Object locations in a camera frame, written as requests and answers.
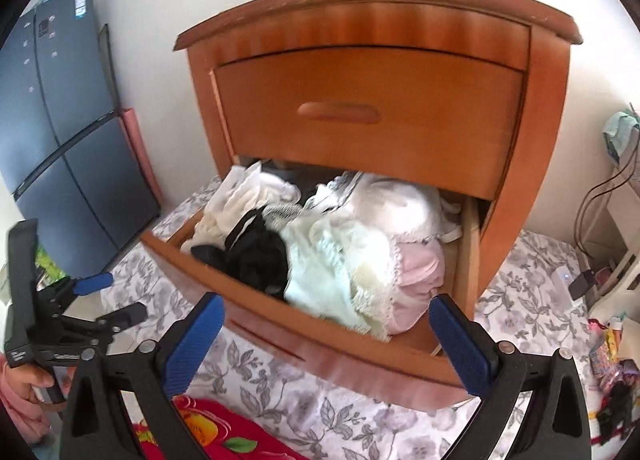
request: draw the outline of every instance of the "drawer handle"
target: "drawer handle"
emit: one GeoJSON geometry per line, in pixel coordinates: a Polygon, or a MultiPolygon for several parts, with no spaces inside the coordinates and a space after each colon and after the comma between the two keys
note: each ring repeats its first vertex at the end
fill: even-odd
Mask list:
{"type": "Polygon", "coordinates": [[[252,338],[254,338],[256,341],[258,341],[259,343],[264,343],[270,347],[275,348],[276,350],[280,351],[281,353],[293,358],[293,359],[297,359],[299,361],[302,361],[303,363],[306,363],[306,361],[300,357],[297,356],[294,353],[291,353],[289,350],[285,350],[284,348],[272,343],[271,341],[265,339],[264,337],[261,337],[260,335],[256,334],[255,332],[252,332],[251,330],[245,328],[244,326],[242,326],[241,324],[238,324],[236,321],[229,321],[231,323],[232,327],[236,327],[239,331],[241,332],[245,332],[247,334],[249,334],[252,338]]]}
{"type": "Polygon", "coordinates": [[[348,102],[305,102],[298,108],[302,117],[334,122],[354,122],[377,124],[380,113],[370,104],[350,104],[348,102]]]}

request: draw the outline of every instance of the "refrigerator sticker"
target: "refrigerator sticker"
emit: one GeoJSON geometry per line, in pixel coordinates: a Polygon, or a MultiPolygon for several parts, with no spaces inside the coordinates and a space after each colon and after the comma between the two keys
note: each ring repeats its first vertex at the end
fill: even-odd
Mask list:
{"type": "Polygon", "coordinates": [[[48,31],[49,31],[49,20],[48,19],[43,19],[38,24],[38,37],[42,37],[48,31]]]}
{"type": "Polygon", "coordinates": [[[86,14],[86,0],[76,0],[76,19],[84,17],[86,14]]]}

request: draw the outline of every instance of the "clothing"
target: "clothing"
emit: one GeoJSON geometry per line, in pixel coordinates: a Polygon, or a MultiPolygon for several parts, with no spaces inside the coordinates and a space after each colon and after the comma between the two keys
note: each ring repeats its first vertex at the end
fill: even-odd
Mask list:
{"type": "Polygon", "coordinates": [[[629,144],[631,130],[638,125],[638,120],[634,115],[626,111],[619,111],[612,115],[602,128],[605,140],[612,144],[618,158],[625,152],[629,144]]]}
{"type": "Polygon", "coordinates": [[[401,272],[393,315],[386,323],[389,335],[411,329],[427,309],[444,282],[444,255],[437,239],[422,243],[399,243],[401,272]]]}
{"type": "Polygon", "coordinates": [[[300,191],[277,176],[261,172],[260,162],[245,169],[231,167],[222,185],[213,194],[196,224],[193,237],[182,244],[189,253],[195,245],[215,245],[220,249],[238,221],[251,209],[269,203],[297,202],[300,191]]]}
{"type": "Polygon", "coordinates": [[[41,405],[20,398],[12,390],[6,378],[8,369],[5,356],[0,354],[0,402],[25,441],[35,444],[49,434],[49,418],[41,405]]]}
{"type": "Polygon", "coordinates": [[[337,213],[305,211],[289,221],[280,236],[289,257],[287,302],[315,317],[386,339],[395,266],[393,246],[382,231],[337,213]]]}
{"type": "Polygon", "coordinates": [[[351,180],[337,179],[318,186],[307,206],[315,212],[337,209],[398,241],[433,236],[453,241],[462,235],[460,226],[444,214],[444,210],[459,212],[459,207],[443,201],[436,188],[372,173],[357,173],[351,180]]]}
{"type": "Polygon", "coordinates": [[[225,250],[213,245],[191,247],[191,254],[265,294],[284,298],[289,265],[278,233],[266,228],[261,209],[252,209],[225,240],[225,250]]]}
{"type": "MultiPolygon", "coordinates": [[[[216,401],[180,395],[174,398],[174,406],[210,458],[306,460],[262,427],[232,413],[216,401]]],[[[142,421],[133,427],[145,457],[148,460],[164,459],[146,423],[142,421]]]]}

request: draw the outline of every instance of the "floral bedsheet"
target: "floral bedsheet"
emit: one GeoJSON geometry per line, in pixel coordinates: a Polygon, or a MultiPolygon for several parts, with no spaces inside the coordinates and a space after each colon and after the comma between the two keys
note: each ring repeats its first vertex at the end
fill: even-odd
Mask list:
{"type": "MultiPolygon", "coordinates": [[[[215,179],[183,202],[156,226],[156,235],[169,238],[219,185],[215,179]]],[[[559,265],[578,274],[571,246],[523,231],[478,300],[475,319],[494,340],[510,340],[523,352],[551,354],[560,346],[573,350],[592,410],[599,398],[593,395],[586,307],[569,313],[554,310],[549,276],[559,265]]],[[[114,286],[102,291],[106,310],[136,301],[147,306],[148,319],[127,331],[137,342],[159,339],[191,309],[140,244],[115,266],[113,275],[114,286]]],[[[277,360],[227,328],[209,350],[188,394],[217,400],[313,460],[439,459],[479,403],[473,398],[434,413],[389,405],[277,360]]],[[[521,394],[492,458],[508,452],[528,403],[529,395],[521,394]]],[[[613,451],[620,448],[619,438],[612,442],[613,451]]],[[[594,458],[610,458],[611,445],[601,452],[604,448],[595,447],[594,458]]]]}

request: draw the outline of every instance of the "refrigerator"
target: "refrigerator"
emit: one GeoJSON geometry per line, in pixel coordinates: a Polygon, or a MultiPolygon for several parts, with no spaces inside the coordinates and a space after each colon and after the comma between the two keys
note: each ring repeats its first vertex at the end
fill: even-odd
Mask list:
{"type": "Polygon", "coordinates": [[[0,173],[60,268],[103,271],[159,206],[106,75],[94,0],[49,0],[0,50],[0,173]]]}

